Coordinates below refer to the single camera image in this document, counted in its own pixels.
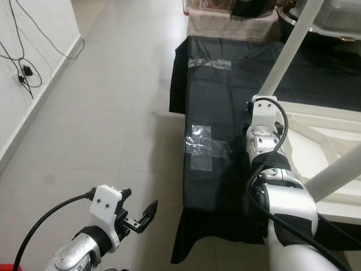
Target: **white pole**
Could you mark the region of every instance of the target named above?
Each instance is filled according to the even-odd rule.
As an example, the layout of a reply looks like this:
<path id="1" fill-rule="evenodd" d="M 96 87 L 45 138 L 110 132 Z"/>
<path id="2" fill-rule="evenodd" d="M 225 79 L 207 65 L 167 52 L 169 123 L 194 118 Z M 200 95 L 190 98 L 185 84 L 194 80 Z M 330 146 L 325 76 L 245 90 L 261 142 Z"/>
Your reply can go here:
<path id="1" fill-rule="evenodd" d="M 361 144 L 305 183 L 315 202 L 361 175 Z"/>
<path id="2" fill-rule="evenodd" d="M 276 88 L 280 84 L 285 72 L 288 69 L 294 55 L 306 37 L 313 21 L 319 12 L 324 0 L 308 0 L 305 8 L 303 9 L 300 18 L 297 20 L 291 35 L 289 36 L 286 44 L 284 45 L 281 54 L 277 58 L 266 82 L 263 84 L 258 95 L 272 96 Z"/>

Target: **black cable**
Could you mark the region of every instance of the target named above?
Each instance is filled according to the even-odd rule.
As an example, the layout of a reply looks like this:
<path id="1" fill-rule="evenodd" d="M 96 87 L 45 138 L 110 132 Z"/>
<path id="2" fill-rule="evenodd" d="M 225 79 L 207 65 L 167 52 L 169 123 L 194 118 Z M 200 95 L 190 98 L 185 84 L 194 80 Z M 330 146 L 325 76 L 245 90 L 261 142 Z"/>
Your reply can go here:
<path id="1" fill-rule="evenodd" d="M 14 19 L 17 37 L 18 37 L 18 39 L 19 39 L 20 46 L 21 46 L 21 52 L 22 52 L 21 58 L 23 58 L 23 57 L 25 57 L 24 46 L 23 46 L 23 43 L 22 43 L 21 38 L 20 38 L 19 30 L 18 30 L 18 28 L 17 28 L 17 21 L 16 21 L 16 17 L 15 17 L 15 14 L 14 14 L 14 9 L 12 8 L 11 0 L 9 0 L 8 2 L 9 2 L 9 5 L 10 5 L 11 15 L 12 15 L 12 17 L 13 17 L 13 19 Z"/>
<path id="2" fill-rule="evenodd" d="M 358 241 L 356 238 L 354 238 L 353 236 L 351 236 L 350 234 L 348 234 L 347 232 L 345 232 L 344 230 L 342 230 L 341 228 L 339 228 L 338 226 L 336 226 L 335 224 L 331 223 L 330 221 L 327 220 L 327 218 L 325 218 L 323 215 L 321 215 L 320 213 L 318 214 L 318 218 L 320 220 L 322 220 L 323 222 L 325 222 L 327 225 L 329 225 L 330 227 L 332 227 L 334 230 L 337 230 L 339 233 L 343 234 L 347 239 L 349 239 L 350 241 L 352 241 L 353 243 L 357 244 L 360 248 L 361 248 L 361 242 Z"/>
<path id="3" fill-rule="evenodd" d="M 24 31 L 18 27 L 19 31 L 23 34 L 23 36 L 27 39 L 27 41 L 33 46 L 33 48 L 36 50 L 36 52 L 38 52 L 38 54 L 41 56 L 41 58 L 45 61 L 46 65 L 49 67 L 49 70 L 50 70 L 50 79 L 52 79 L 52 73 L 53 73 L 53 70 L 52 70 L 52 67 L 51 65 L 49 64 L 49 62 L 47 61 L 47 59 L 45 58 L 45 56 L 38 50 L 38 48 L 35 46 L 35 44 L 28 38 L 28 36 L 24 33 Z"/>
<path id="4" fill-rule="evenodd" d="M 15 261 L 14 261 L 14 267 L 13 267 L 13 271 L 18 271 L 19 266 L 20 266 L 20 261 L 21 261 L 21 257 L 23 256 L 23 253 L 31 239 L 31 237 L 33 236 L 33 234 L 35 233 L 35 231 L 40 227 L 40 225 L 48 218 L 50 217 L 53 213 L 55 213 L 56 211 L 58 211 L 59 209 L 63 208 L 64 206 L 68 205 L 69 203 L 75 202 L 77 200 L 80 199 L 85 199 L 85 198 L 89 198 L 89 193 L 80 195 L 80 196 L 76 196 L 74 198 L 68 199 L 66 201 L 64 201 L 63 203 L 60 203 L 58 206 L 54 207 L 53 209 L 51 209 L 50 211 L 48 211 L 45 215 L 43 215 L 38 222 L 35 223 L 35 225 L 32 227 L 32 229 L 29 231 L 28 235 L 25 237 L 25 239 L 23 240 L 19 251 L 17 252 Z"/>
<path id="5" fill-rule="evenodd" d="M 19 78 L 19 80 L 20 80 L 20 71 L 19 71 L 19 68 L 17 67 L 15 61 L 14 61 L 13 58 L 10 56 L 10 54 L 8 53 L 8 51 L 6 50 L 4 44 L 3 44 L 1 41 L 0 41 L 0 45 L 1 45 L 1 47 L 4 49 L 6 55 L 8 56 L 8 59 L 14 64 L 14 66 L 15 66 L 15 68 L 16 68 L 16 70 L 17 70 L 17 76 L 18 76 L 18 78 Z M 27 90 L 27 92 L 30 94 L 30 96 L 32 97 L 32 99 L 34 99 L 32 90 L 31 90 L 31 88 L 30 88 L 30 86 L 29 86 L 29 84 L 28 84 L 28 80 L 27 80 L 27 78 L 26 78 L 26 76 L 25 76 L 25 74 L 24 74 L 24 71 L 22 70 L 21 66 L 20 66 L 20 70 L 21 70 L 21 72 L 23 73 L 24 81 L 26 82 L 26 85 L 28 86 L 28 88 L 25 86 L 25 83 L 24 83 L 24 82 L 20 81 L 20 83 L 21 83 L 22 86 Z"/>
<path id="6" fill-rule="evenodd" d="M 277 108 L 281 111 L 282 113 L 282 117 L 284 119 L 284 132 L 283 135 L 281 137 L 281 140 L 279 141 L 279 143 L 276 145 L 276 147 L 274 148 L 273 151 L 269 152 L 269 155 L 267 156 L 267 158 L 261 163 L 261 165 L 254 171 L 254 173 L 252 174 L 252 176 L 248 179 L 247 183 L 246 183 L 246 195 L 249 198 L 250 202 L 257 208 L 259 209 L 262 213 L 264 213 L 270 220 L 272 220 L 275 223 L 278 223 L 279 225 L 281 225 L 283 228 L 285 228 L 286 230 L 288 230 L 289 232 L 291 232 L 292 234 L 294 234 L 295 236 L 301 238 L 303 241 L 305 241 L 306 243 L 308 243 L 309 245 L 313 246 L 314 248 L 316 248 L 326 259 L 328 259 L 333 265 L 335 265 L 336 267 L 338 267 L 341 271 L 349 271 L 349 269 L 347 268 L 346 265 L 344 265 L 338 258 L 336 258 L 332 253 L 330 253 L 324 246 L 322 246 L 320 243 L 318 243 L 316 240 L 314 240 L 313 238 L 310 238 L 309 236 L 306 236 L 304 234 L 302 234 L 300 231 L 298 231 L 296 228 L 294 228 L 293 226 L 291 226 L 290 224 L 286 223 L 285 221 L 283 221 L 282 219 L 274 216 L 272 213 L 270 213 L 269 211 L 267 211 L 266 209 L 264 209 L 251 195 L 251 191 L 252 191 L 252 184 L 253 184 L 253 180 L 256 178 L 256 176 L 262 171 L 264 164 L 268 161 L 268 159 L 270 157 L 273 156 L 274 153 L 276 153 L 279 148 L 281 148 L 281 145 L 283 144 L 283 142 L 286 139 L 287 136 L 287 132 L 288 132 L 288 119 L 287 119 L 287 114 L 284 111 L 284 109 L 282 108 L 282 106 L 270 99 L 270 98 L 266 98 L 266 97 L 262 97 L 262 98 L 257 98 L 256 101 L 259 100 L 267 100 L 271 103 L 273 103 L 275 106 L 277 106 Z"/>
<path id="7" fill-rule="evenodd" d="M 22 60 L 28 62 L 28 63 L 33 67 L 33 69 L 34 69 L 34 71 L 37 73 L 38 79 L 39 79 L 39 84 L 38 84 L 38 85 L 36 85 L 36 86 L 30 86 L 28 83 L 27 83 L 27 85 L 30 86 L 30 87 L 32 87 L 32 88 L 38 88 L 38 87 L 40 87 L 40 86 L 43 84 L 43 79 L 42 79 L 39 71 L 38 71 L 37 68 L 34 66 L 34 64 L 33 64 L 31 61 L 29 61 L 28 59 L 26 59 L 26 58 L 21 58 L 21 59 L 19 59 L 19 66 L 20 66 L 20 68 L 21 68 L 20 61 L 22 61 Z"/>
<path id="8" fill-rule="evenodd" d="M 67 59 L 71 59 L 71 60 L 75 60 L 78 58 L 78 56 L 80 55 L 80 53 L 84 50 L 85 48 L 85 40 L 82 38 L 82 48 L 80 49 L 80 51 L 77 53 L 77 55 L 74 58 L 71 58 L 70 56 L 67 56 L 65 54 L 63 54 L 55 45 L 54 43 L 48 38 L 47 35 L 45 35 L 45 33 L 40 29 L 39 25 L 34 21 L 34 19 L 28 14 L 28 12 L 22 7 L 22 5 L 19 3 L 18 0 L 15 0 L 15 2 L 19 5 L 19 7 L 23 10 L 23 12 L 30 18 L 30 20 L 34 23 L 34 25 L 37 27 L 37 29 L 40 31 L 40 33 L 42 33 L 42 35 L 44 36 L 44 38 L 46 38 L 50 44 L 53 46 L 53 48 L 62 56 L 66 57 Z"/>

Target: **tape strip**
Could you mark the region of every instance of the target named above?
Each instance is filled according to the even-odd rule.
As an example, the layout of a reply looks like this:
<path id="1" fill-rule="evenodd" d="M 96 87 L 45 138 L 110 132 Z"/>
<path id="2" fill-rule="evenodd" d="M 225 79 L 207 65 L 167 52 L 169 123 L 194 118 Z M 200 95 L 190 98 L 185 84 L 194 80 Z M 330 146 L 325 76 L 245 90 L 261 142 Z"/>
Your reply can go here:
<path id="1" fill-rule="evenodd" d="M 186 153 L 191 154 L 191 169 L 213 171 L 212 157 L 228 158 L 231 147 L 226 141 L 212 140 L 211 126 L 192 125 L 186 137 Z"/>
<path id="2" fill-rule="evenodd" d="M 203 58 L 188 60 L 188 68 L 198 66 L 208 66 L 215 69 L 226 69 L 230 71 L 232 69 L 232 62 L 223 59 L 208 60 Z"/>

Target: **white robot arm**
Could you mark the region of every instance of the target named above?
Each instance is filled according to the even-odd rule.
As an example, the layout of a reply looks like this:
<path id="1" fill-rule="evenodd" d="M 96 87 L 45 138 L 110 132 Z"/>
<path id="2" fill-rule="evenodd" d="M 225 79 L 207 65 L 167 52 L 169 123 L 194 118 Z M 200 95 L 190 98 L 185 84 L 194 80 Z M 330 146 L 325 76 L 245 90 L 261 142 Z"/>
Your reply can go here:
<path id="1" fill-rule="evenodd" d="M 143 212 L 139 221 L 127 217 L 123 203 L 131 190 L 116 190 L 100 185 L 91 199 L 91 220 L 88 227 L 79 231 L 71 243 L 58 250 L 51 258 L 46 271 L 92 271 L 106 253 L 115 252 L 120 242 L 130 233 L 142 233 L 152 222 L 158 202 Z"/>
<path id="2" fill-rule="evenodd" d="M 277 103 L 273 101 L 276 97 L 253 98 L 248 106 L 252 122 L 245 130 L 246 151 L 256 174 L 249 188 L 252 200 L 263 208 L 263 212 L 258 212 L 258 222 L 268 246 L 270 270 L 347 270 L 342 265 L 336 267 L 315 247 L 265 215 L 271 213 L 275 221 L 282 220 L 310 239 L 318 226 L 318 212 L 312 196 L 292 172 L 283 149 L 274 151 L 281 135 L 275 126 Z"/>

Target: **red object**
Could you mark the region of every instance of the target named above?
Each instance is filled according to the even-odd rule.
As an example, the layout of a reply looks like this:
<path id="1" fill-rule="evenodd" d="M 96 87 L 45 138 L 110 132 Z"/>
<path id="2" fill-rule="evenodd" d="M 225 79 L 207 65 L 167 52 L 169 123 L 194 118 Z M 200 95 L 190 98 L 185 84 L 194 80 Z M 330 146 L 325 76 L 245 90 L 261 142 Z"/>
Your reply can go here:
<path id="1" fill-rule="evenodd" d="M 0 271 L 12 271 L 13 268 L 13 264 L 0 264 Z M 21 266 L 19 266 L 18 271 L 23 271 Z"/>
<path id="2" fill-rule="evenodd" d="M 183 13 L 184 13 L 184 15 L 189 16 L 189 14 L 190 14 L 190 7 L 189 7 L 189 5 L 188 5 L 188 1 L 187 1 L 187 0 L 183 0 L 182 2 L 183 2 Z"/>

